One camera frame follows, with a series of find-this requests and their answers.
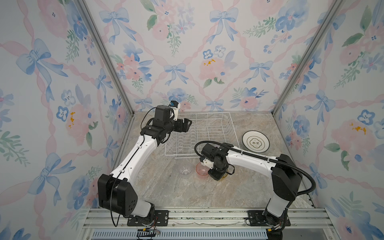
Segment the pink glass cup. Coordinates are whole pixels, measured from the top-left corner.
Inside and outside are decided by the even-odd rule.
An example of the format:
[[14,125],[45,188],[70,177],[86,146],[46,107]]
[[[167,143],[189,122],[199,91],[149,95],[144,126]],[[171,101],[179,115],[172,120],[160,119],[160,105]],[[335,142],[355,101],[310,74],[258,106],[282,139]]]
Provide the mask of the pink glass cup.
[[196,173],[199,179],[207,179],[209,177],[210,168],[204,166],[202,163],[196,165]]

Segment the white wire dish rack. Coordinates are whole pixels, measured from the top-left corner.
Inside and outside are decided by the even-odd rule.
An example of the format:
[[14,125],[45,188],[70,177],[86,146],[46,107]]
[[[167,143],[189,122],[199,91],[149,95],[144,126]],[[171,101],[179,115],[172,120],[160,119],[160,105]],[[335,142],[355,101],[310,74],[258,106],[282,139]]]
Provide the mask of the white wire dish rack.
[[179,114],[179,118],[192,121],[187,133],[173,132],[165,145],[165,155],[175,158],[194,158],[194,146],[201,141],[215,141],[239,146],[239,141],[229,112]]

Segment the clear glass cup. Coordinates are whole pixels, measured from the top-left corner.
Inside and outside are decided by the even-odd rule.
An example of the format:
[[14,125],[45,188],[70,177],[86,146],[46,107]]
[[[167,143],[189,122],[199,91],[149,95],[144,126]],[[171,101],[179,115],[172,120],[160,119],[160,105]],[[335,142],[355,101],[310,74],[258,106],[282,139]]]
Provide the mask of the clear glass cup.
[[193,174],[193,166],[191,165],[181,165],[179,167],[179,174],[182,178],[189,178]]

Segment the grey patterned plate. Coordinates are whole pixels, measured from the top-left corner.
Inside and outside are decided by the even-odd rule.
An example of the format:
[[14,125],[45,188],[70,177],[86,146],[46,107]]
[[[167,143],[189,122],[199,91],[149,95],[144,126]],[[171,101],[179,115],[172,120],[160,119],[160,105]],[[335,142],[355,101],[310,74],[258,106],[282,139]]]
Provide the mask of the grey patterned plate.
[[245,150],[253,153],[265,153],[270,148],[270,141],[266,135],[258,131],[247,131],[241,138]]

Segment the yellow glass cup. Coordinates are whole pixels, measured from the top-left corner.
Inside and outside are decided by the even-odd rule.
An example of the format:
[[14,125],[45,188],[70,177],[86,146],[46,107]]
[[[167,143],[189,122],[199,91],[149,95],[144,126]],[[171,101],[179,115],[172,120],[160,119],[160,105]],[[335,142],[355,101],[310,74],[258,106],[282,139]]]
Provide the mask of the yellow glass cup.
[[228,171],[226,171],[226,172],[223,174],[223,176],[221,177],[221,179],[226,178],[228,175],[229,175],[229,173],[228,173]]

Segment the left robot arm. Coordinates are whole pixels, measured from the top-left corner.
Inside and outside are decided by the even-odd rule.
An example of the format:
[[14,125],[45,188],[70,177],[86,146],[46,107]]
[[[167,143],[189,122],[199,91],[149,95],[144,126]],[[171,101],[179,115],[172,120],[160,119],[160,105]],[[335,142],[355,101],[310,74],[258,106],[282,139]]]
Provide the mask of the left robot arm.
[[155,222],[154,204],[139,199],[133,183],[152,152],[165,144],[171,133],[186,133],[192,125],[189,119],[178,117],[180,103],[155,107],[155,115],[141,128],[135,146],[109,175],[98,179],[99,206],[111,214],[117,213],[147,226]]

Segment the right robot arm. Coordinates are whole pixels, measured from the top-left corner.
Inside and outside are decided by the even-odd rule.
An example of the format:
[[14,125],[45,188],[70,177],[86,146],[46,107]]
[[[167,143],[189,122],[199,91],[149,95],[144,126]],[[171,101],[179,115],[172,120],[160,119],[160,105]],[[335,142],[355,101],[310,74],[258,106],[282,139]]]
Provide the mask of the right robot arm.
[[304,190],[300,190],[305,172],[287,155],[269,157],[253,154],[232,144],[214,141],[197,143],[195,152],[200,157],[200,162],[209,168],[209,176],[216,181],[226,175],[234,175],[236,167],[252,171],[271,181],[267,186],[272,188],[270,190],[272,196],[262,213],[262,222],[275,229],[283,227],[288,218],[288,208],[298,196],[305,193]]

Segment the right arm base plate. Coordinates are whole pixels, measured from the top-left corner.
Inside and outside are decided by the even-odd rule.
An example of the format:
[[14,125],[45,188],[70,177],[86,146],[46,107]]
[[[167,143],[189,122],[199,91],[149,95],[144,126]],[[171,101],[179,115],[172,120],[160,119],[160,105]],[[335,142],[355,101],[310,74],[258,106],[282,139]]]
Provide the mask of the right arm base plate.
[[287,210],[285,210],[280,217],[267,213],[265,210],[249,210],[247,211],[247,215],[246,224],[251,227],[291,226]]

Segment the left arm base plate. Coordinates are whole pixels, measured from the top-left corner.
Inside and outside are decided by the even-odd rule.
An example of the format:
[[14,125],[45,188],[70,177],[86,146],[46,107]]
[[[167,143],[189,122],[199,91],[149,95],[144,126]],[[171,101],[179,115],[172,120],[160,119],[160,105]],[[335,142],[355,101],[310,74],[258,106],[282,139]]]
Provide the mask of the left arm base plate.
[[139,217],[130,215],[128,217],[128,227],[166,227],[169,221],[168,210],[154,210],[150,211],[147,217]]

